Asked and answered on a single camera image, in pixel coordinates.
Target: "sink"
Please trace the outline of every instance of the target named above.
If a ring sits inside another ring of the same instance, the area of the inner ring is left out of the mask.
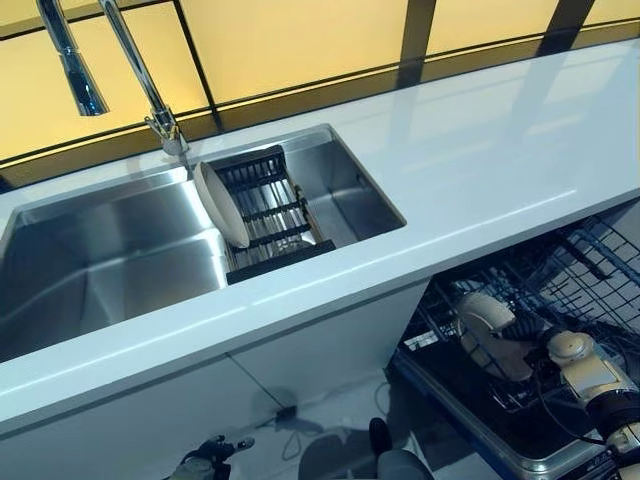
[[[222,172],[274,146],[332,248],[405,224],[328,125],[197,160]],[[226,288],[234,268],[182,167],[21,207],[0,254],[0,361]]]

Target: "faucet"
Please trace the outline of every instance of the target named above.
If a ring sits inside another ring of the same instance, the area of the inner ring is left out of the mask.
[[[36,2],[44,26],[60,56],[78,112],[83,116],[107,113],[109,111],[107,105],[78,51],[69,25],[60,8],[59,0],[36,0]],[[184,155],[189,146],[171,109],[162,101],[160,92],[153,83],[151,74],[142,60],[140,51],[133,41],[118,5],[115,0],[98,0],[98,3],[118,37],[131,68],[151,105],[151,117],[145,117],[145,123],[160,137],[163,150],[169,155],[179,156],[185,164],[189,176],[192,176],[191,167]]]

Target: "open dishwasher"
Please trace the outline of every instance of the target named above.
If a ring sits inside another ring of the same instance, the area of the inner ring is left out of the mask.
[[[487,346],[492,338],[470,344],[459,309],[476,292],[518,316],[543,317],[561,329],[585,332],[639,384],[638,238],[640,203],[436,275],[394,367],[434,400],[504,478],[610,478],[615,470],[611,452],[577,439],[597,434],[569,387],[558,375],[527,375],[524,354],[498,361]]]

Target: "dishwasher basket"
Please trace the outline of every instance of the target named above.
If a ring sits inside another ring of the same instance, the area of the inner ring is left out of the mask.
[[[598,216],[436,275],[403,336],[419,352],[458,344],[455,305],[482,292],[512,311],[543,316],[558,327],[592,335],[636,382],[640,381],[640,250]],[[517,412],[539,403],[533,379],[513,382],[477,367],[493,399]],[[574,405],[559,380],[544,385],[546,402]]]

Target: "white countertop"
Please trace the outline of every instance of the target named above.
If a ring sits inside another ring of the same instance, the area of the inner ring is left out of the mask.
[[[203,155],[330,123],[407,225],[0,364],[0,433],[638,196],[639,57],[640,40],[593,47],[194,142]],[[15,207],[163,160],[9,192],[0,228]]]

